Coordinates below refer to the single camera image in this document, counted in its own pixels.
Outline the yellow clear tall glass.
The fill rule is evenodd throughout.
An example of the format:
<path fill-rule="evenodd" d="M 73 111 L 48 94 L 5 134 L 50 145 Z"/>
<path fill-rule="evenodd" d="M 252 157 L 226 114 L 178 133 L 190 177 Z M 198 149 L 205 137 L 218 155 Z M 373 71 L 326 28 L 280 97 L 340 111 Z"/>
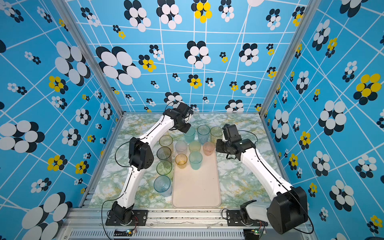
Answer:
<path fill-rule="evenodd" d="M 223 130 L 221 127 L 212 127 L 210 130 L 211 142 L 216 146 L 217 140 L 223 139 Z"/>

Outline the pink textured cup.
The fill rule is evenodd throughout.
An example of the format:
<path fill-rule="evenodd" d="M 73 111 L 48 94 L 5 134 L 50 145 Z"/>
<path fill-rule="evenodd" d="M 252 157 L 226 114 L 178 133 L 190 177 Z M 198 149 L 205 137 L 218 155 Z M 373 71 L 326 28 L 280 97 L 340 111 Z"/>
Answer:
<path fill-rule="evenodd" d="M 205 156 L 210 156 L 215 151 L 215 145 L 212 142 L 206 142 L 203 145 L 203 152 Z"/>

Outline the clear frosted textured cup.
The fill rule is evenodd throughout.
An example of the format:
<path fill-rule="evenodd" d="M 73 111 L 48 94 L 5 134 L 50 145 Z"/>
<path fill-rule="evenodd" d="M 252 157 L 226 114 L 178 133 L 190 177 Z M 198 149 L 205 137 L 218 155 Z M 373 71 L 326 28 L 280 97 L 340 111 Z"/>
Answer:
<path fill-rule="evenodd" d="M 175 145 L 177 154 L 187 155 L 188 153 L 188 144 L 185 141 L 178 141 Z"/>

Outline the light green textured cup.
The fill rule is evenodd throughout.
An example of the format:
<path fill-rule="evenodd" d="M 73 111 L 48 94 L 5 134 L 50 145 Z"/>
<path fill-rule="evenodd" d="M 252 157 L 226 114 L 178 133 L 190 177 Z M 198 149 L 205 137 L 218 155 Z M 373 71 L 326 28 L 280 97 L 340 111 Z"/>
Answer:
<path fill-rule="evenodd" d="M 189 150 L 190 152 L 200 152 L 201 150 L 201 143 L 199 141 L 192 141 L 189 143 Z"/>

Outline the teal textured cup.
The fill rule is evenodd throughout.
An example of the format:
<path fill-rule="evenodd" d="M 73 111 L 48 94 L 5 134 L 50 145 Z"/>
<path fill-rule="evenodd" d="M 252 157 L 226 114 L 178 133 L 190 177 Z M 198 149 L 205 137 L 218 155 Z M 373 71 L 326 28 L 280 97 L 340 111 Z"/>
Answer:
<path fill-rule="evenodd" d="M 189 160 L 191 168 L 193 170 L 199 170 L 202 165 L 203 155 L 198 151 L 191 152 L 189 155 Z"/>
<path fill-rule="evenodd" d="M 190 127 L 190 129 L 186 133 L 184 133 L 185 141 L 187 144 L 195 140 L 195 133 L 196 130 L 193 127 Z"/>

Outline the grey smoky glass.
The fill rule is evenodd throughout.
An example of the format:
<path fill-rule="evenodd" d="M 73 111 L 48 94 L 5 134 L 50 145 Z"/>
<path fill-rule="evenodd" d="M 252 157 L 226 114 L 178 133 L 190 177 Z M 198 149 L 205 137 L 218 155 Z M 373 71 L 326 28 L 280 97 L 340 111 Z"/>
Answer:
<path fill-rule="evenodd" d="M 172 151 L 168 147 L 161 147 L 157 150 L 157 158 L 160 161 L 168 161 L 172 163 Z"/>

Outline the amber short glass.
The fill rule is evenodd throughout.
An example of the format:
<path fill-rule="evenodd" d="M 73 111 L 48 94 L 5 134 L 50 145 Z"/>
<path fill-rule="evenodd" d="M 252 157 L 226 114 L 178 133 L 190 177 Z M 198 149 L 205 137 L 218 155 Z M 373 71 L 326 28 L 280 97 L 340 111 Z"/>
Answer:
<path fill-rule="evenodd" d="M 176 166 L 184 169 L 187 166 L 188 157 L 185 154 L 178 154 L 175 158 Z"/>

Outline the green clear glass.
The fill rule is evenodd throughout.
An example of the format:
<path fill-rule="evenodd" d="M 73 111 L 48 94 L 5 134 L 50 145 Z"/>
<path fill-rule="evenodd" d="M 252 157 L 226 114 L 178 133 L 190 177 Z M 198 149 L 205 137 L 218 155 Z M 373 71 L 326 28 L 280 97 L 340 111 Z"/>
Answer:
<path fill-rule="evenodd" d="M 166 176 L 171 180 L 173 179 L 173 176 L 174 176 L 173 170 L 174 170 L 173 164 L 170 163 L 169 161 L 161 161 L 158 163 L 156 167 L 156 171 L 159 175 Z"/>

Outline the blue clear glass front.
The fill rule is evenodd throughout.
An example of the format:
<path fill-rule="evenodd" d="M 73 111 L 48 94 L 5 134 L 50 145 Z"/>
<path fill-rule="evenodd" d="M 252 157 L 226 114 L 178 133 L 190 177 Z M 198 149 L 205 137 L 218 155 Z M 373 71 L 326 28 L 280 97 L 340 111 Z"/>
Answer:
<path fill-rule="evenodd" d="M 163 197 L 169 197 L 172 195 L 172 182 L 167 176 L 159 176 L 154 181 L 154 189 L 157 193 Z"/>

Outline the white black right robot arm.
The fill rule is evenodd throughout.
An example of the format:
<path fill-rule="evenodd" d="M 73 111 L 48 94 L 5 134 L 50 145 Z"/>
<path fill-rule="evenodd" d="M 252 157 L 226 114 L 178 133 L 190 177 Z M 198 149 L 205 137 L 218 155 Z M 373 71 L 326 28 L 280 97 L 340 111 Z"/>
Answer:
<path fill-rule="evenodd" d="M 239 215 L 243 225 L 268 222 L 282 235 L 310 220 L 307 195 L 303 188 L 295 188 L 283 179 L 262 157 L 256 145 L 251 140 L 241 137 L 236 125 L 225 124 L 222 130 L 225 139 L 217 140 L 216 152 L 234 155 L 248 167 L 271 200 L 268 208 L 258 205 L 256 201 L 242 204 Z"/>

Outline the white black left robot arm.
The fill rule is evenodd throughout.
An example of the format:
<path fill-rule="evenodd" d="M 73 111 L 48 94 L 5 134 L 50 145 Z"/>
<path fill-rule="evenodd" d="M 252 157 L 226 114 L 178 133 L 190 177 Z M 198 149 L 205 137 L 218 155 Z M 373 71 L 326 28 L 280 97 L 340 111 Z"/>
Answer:
<path fill-rule="evenodd" d="M 133 207 L 139 183 L 146 171 L 154 162 L 152 148 L 168 131 L 178 130 L 187 133 L 191 124 L 189 117 L 194 111 L 187 104 L 180 102 L 176 108 L 166 108 L 160 119 L 140 137 L 132 137 L 129 141 L 129 166 L 132 170 L 127 176 L 120 196 L 113 201 L 110 210 L 111 218 L 115 217 L 118 224 L 127 225 L 133 219 Z"/>

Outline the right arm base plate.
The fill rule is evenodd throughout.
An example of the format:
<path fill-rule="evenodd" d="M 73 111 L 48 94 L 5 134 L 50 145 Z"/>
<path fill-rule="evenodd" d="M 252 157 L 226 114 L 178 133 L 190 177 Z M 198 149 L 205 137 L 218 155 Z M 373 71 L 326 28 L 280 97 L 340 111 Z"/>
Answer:
<path fill-rule="evenodd" d="M 268 222 L 252 220 L 243 210 L 226 210 L 224 218 L 229 227 L 267 227 Z"/>

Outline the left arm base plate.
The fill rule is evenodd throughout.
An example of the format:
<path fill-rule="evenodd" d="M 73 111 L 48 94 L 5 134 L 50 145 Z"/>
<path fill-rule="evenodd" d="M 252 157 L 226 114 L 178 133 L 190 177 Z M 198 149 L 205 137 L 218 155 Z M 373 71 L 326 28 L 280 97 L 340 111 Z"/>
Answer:
<path fill-rule="evenodd" d="M 133 210 L 125 213 L 109 211 L 106 226 L 145 226 L 148 218 L 148 210 Z"/>

